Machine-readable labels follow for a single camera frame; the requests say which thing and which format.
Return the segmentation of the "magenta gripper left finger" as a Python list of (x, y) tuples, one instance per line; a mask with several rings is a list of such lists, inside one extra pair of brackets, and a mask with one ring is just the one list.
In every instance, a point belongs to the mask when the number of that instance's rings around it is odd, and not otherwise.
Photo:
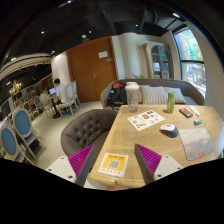
[(83, 187), (90, 169), (93, 166), (93, 149), (90, 145), (68, 157), (69, 163), (76, 174), (75, 184)]

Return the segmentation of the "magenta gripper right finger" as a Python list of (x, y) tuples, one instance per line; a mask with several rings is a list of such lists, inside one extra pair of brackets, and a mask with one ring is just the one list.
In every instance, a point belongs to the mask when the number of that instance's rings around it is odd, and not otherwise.
[(134, 154), (145, 184), (152, 183), (154, 181), (155, 171), (162, 159), (162, 156), (139, 144), (135, 145)]

